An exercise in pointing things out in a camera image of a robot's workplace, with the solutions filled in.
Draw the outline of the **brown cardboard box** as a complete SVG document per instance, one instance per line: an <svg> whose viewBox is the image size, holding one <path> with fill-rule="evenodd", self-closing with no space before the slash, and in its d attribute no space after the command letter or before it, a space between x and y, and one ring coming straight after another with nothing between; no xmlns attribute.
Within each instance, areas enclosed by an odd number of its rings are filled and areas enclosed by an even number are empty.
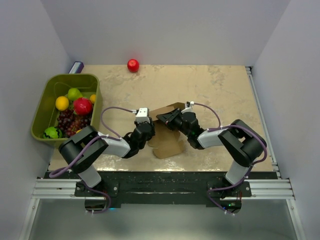
<svg viewBox="0 0 320 240"><path fill-rule="evenodd" d="M157 115L167 114L177 108L184 109L185 104L175 102L167 106L150 111L149 116L152 118L155 128L155 136L148 141L148 145L152 148L153 154L158 159L170 158L179 155L185 150L185 143L178 130L168 129L164 123L158 120Z"/></svg>

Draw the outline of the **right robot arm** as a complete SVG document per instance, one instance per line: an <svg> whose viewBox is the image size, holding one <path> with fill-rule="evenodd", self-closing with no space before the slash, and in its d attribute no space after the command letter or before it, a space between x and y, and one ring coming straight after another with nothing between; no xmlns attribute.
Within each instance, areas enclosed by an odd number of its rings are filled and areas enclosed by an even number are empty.
<svg viewBox="0 0 320 240"><path fill-rule="evenodd" d="M226 181L222 189L230 197L241 190L240 183L248 177L253 166L263 162L268 155L266 141L240 119L227 126L204 129L194 112L184 112L179 108L158 114L156 118L168 129L184 134L194 149L225 147L233 162L224 177Z"/></svg>

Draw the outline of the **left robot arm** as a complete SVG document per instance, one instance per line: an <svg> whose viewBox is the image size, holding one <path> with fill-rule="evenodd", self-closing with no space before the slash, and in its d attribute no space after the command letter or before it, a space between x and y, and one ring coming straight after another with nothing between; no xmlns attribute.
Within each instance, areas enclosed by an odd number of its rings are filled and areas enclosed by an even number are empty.
<svg viewBox="0 0 320 240"><path fill-rule="evenodd" d="M155 126L151 117L136 118L135 129L120 138L114 138L98 132L93 126L87 126L79 133L63 142L58 150L68 165L49 174L57 178L72 170L86 184L86 191L99 196L104 190L102 178L93 163L100 155L131 158L142 150L147 141L155 136Z"/></svg>

